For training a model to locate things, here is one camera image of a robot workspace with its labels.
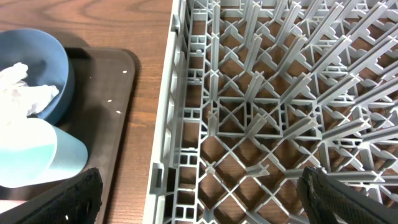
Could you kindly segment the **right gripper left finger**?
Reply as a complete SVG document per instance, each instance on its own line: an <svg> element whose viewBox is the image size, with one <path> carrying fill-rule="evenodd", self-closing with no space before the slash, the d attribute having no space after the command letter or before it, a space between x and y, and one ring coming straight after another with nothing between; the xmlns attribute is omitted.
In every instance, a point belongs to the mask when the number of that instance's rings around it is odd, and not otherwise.
<svg viewBox="0 0 398 224"><path fill-rule="evenodd" d="M94 223L102 206L103 181L90 168L23 203L17 223Z"/></svg>

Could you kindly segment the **large dark blue bowl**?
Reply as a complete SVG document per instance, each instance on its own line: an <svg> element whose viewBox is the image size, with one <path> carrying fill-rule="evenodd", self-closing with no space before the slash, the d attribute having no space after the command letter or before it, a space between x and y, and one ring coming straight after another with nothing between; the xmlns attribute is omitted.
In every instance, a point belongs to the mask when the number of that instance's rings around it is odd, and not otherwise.
<svg viewBox="0 0 398 224"><path fill-rule="evenodd" d="M54 85L58 95L37 118L57 124L69 107L75 90L75 74L66 50L52 35L38 29L1 32L1 69L21 62L28 66L29 86Z"/></svg>

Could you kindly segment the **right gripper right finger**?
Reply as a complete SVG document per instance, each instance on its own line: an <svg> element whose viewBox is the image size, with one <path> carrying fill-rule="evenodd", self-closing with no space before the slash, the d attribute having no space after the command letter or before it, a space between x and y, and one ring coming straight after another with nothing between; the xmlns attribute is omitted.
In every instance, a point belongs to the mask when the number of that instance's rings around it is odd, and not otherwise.
<svg viewBox="0 0 398 224"><path fill-rule="evenodd" d="M397 209L389 208L324 174L306 167L298 178L297 195L310 223L397 223Z"/></svg>

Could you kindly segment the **light blue cup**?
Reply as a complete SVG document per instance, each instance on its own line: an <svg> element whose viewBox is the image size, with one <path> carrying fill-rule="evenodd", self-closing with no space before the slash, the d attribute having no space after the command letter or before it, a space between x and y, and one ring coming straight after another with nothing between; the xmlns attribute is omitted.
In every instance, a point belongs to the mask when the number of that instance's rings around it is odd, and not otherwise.
<svg viewBox="0 0 398 224"><path fill-rule="evenodd" d="M79 139L39 118L1 127L1 186L25 187L69 179L83 170L88 150Z"/></svg>

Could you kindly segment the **white tissue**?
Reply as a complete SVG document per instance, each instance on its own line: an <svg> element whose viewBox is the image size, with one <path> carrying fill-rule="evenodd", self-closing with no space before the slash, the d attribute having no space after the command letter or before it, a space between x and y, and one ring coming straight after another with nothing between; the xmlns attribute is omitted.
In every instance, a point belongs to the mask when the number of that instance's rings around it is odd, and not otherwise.
<svg viewBox="0 0 398 224"><path fill-rule="evenodd" d="M24 81L29 67L18 62L1 70L1 125L7 126L43 112L59 94L54 85L29 86Z"/></svg>

